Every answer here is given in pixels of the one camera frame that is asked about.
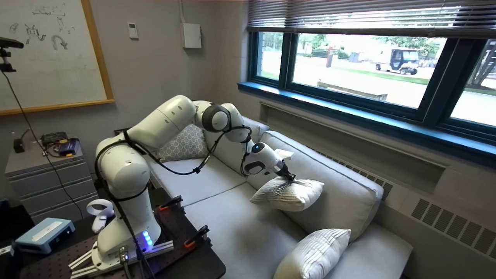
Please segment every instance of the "window sill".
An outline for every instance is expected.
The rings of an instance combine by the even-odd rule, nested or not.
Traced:
[[[239,90],[256,94],[264,99],[275,99],[299,108],[310,110],[324,116],[337,118],[374,132],[381,132],[414,144],[426,146],[439,152],[454,155],[478,164],[496,169],[496,146],[447,133],[436,129],[426,129],[406,121],[350,108],[329,101],[284,91],[256,82],[242,82]]]

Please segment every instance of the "whiteboard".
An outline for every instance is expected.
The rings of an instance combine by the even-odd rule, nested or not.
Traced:
[[[112,101],[110,85],[89,0],[0,0],[0,37],[8,48],[8,73],[25,112]],[[19,105],[0,76],[0,113]]]

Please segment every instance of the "pillow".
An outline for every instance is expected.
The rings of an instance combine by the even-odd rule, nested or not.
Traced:
[[[310,208],[321,197],[323,184],[315,180],[295,180],[290,183],[276,177],[257,189],[251,201],[265,201],[281,211],[299,212]]]
[[[309,234],[284,257],[275,279],[326,277],[347,248],[350,232],[350,229],[319,229]]]
[[[203,130],[194,124],[186,125],[175,138],[158,149],[160,161],[203,158],[208,155]]]

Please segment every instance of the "wire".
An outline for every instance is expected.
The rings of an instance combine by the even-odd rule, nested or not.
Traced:
[[[23,105],[20,104],[20,101],[19,101],[19,98],[17,98],[17,93],[16,93],[13,84],[11,84],[11,79],[5,74],[5,71],[2,71],[2,74],[3,74],[3,77],[6,79],[6,82],[8,82],[8,85],[9,85],[9,90],[11,90],[16,102],[17,102],[17,107],[19,107],[19,110],[20,110],[25,122],[27,122],[28,127],[30,127],[28,130],[31,130],[31,135],[33,135],[34,141],[36,141],[37,146],[44,150],[44,153],[47,153],[45,149],[44,149],[44,146],[40,144],[39,136],[37,136],[36,132],[34,132],[34,127],[33,127],[33,124],[31,124],[31,121],[30,121],[30,118],[28,118]],[[53,163],[48,156],[45,156],[45,158],[47,158],[50,167],[53,169],[53,172],[56,174],[58,181],[61,183],[61,187],[64,189],[65,195],[67,195],[67,197],[70,198],[70,201],[78,208],[79,215],[81,215],[81,220],[82,220],[82,223],[84,223],[84,226],[85,226],[85,231],[87,231],[87,229],[89,229],[89,225],[84,222],[84,214],[82,214],[81,208],[78,206],[78,203],[75,201],[75,198],[73,198],[73,197],[68,194],[68,191],[65,189],[65,184],[64,184],[64,181],[62,181],[62,177],[61,177],[59,170],[56,169],[54,163]]]
[[[245,174],[245,170],[244,170],[244,164],[245,164],[245,160],[247,160],[247,156],[248,156],[248,143],[250,143],[250,139],[251,139],[251,129],[248,127],[248,136],[247,136],[247,139],[245,139],[245,149],[244,149],[244,158],[242,158],[242,161],[239,163],[239,172],[242,174],[242,175],[245,175],[245,177],[248,177],[247,174]]]
[[[251,129],[247,127],[247,125],[237,125],[237,127],[231,127],[231,129],[222,132],[222,133],[219,135],[219,138],[214,141],[214,146],[213,146],[213,147],[208,147],[208,155],[202,160],[202,163],[200,163],[197,167],[194,167],[192,170],[189,170],[189,172],[174,170],[174,169],[168,167],[164,163],[161,163],[160,158],[157,158],[151,150],[147,150],[147,149],[143,147],[143,146],[140,146],[140,147],[141,147],[157,164],[160,164],[163,169],[166,169],[166,170],[169,170],[169,172],[172,172],[172,174],[175,174],[175,175],[192,175],[192,174],[199,174],[199,172],[203,169],[203,166],[206,164],[206,161],[208,161],[208,160],[213,156],[213,153],[216,152],[220,139],[222,139],[226,133],[230,133],[231,130],[244,130],[244,129],[248,130],[248,136],[247,136],[247,139],[244,141],[244,143],[245,143],[245,153],[244,153],[244,160],[242,160],[242,164],[244,164],[245,155],[247,155],[247,146],[248,146],[248,141],[251,139]]]
[[[180,1],[182,22],[186,23],[186,19],[185,19],[185,1],[183,0],[178,0],[178,1]]]
[[[124,267],[126,279],[132,279],[132,276],[129,273],[129,267],[127,267],[127,251],[126,249],[121,251],[120,260],[121,260],[121,265]]]
[[[99,183],[101,186],[104,186],[104,189],[106,189],[106,192],[109,194],[110,200],[115,203],[116,209],[120,211],[120,214],[121,214],[121,217],[123,217],[123,220],[124,220],[124,225],[126,225],[127,231],[129,231],[130,236],[132,236],[132,240],[133,240],[133,243],[135,243],[137,257],[138,257],[138,263],[140,263],[140,270],[141,270],[143,277],[144,277],[143,265],[146,265],[149,276],[151,276],[151,277],[155,277],[155,274],[154,274],[152,270],[151,270],[149,262],[147,262],[147,260],[144,259],[144,256],[143,256],[143,251],[141,251],[141,248],[140,248],[140,243],[138,243],[138,240],[137,240],[137,236],[135,236],[135,232],[133,232],[133,228],[130,226],[130,222],[129,222],[129,218],[127,218],[127,214],[124,212],[124,209],[123,209],[123,206],[121,206],[121,201],[130,200],[130,198],[135,198],[135,197],[141,195],[141,194],[147,189],[147,186],[144,186],[137,195],[126,197],[126,198],[116,198],[116,197],[110,192],[110,189],[109,189],[109,186],[107,186],[107,181],[104,180],[104,177],[102,177],[102,174],[101,174],[101,170],[99,170],[99,167],[98,167],[98,161],[99,161],[99,158],[104,155],[106,150],[109,150],[109,149],[113,147],[113,146],[124,144],[124,143],[127,143],[127,141],[123,139],[123,141],[112,143],[112,144],[106,146],[104,149],[101,149],[101,150],[98,152],[98,155],[96,155],[96,158],[95,158],[95,166],[93,166],[93,167],[95,167],[95,175],[96,175],[98,183]]]
[[[25,132],[22,132],[19,138],[23,139],[25,135],[27,135],[30,130],[31,130],[31,129],[27,129]]]

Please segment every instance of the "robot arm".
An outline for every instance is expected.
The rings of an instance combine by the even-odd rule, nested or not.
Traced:
[[[208,132],[223,132],[230,141],[245,143],[248,150],[244,170],[247,175],[273,170],[287,180],[293,180],[284,161],[267,144],[254,144],[251,141],[251,133],[244,127],[244,119],[233,104],[216,105],[206,101],[175,96],[129,129],[127,135],[121,133],[104,139],[98,146],[96,172],[107,181],[109,192],[120,203],[120,211],[123,211],[118,211],[112,223],[98,236],[101,257],[116,253],[121,246],[132,245],[132,237],[120,214],[127,215],[135,236],[147,234],[151,242],[155,243],[158,240],[161,228],[154,217],[146,191],[151,169],[132,144],[137,143],[155,152],[189,124]]]

